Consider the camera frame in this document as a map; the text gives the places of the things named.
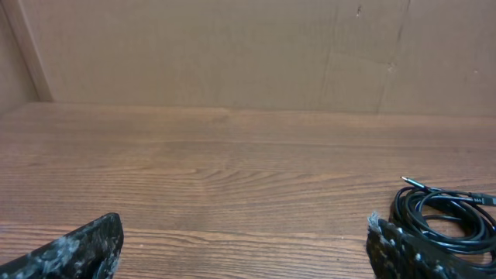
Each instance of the cardboard side panel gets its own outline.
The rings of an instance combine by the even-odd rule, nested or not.
[[[496,2],[412,1],[381,112],[496,115]]]
[[[378,110],[406,7],[406,0],[21,3],[56,102],[358,112]]]
[[[33,83],[0,5],[0,115],[34,100]]]

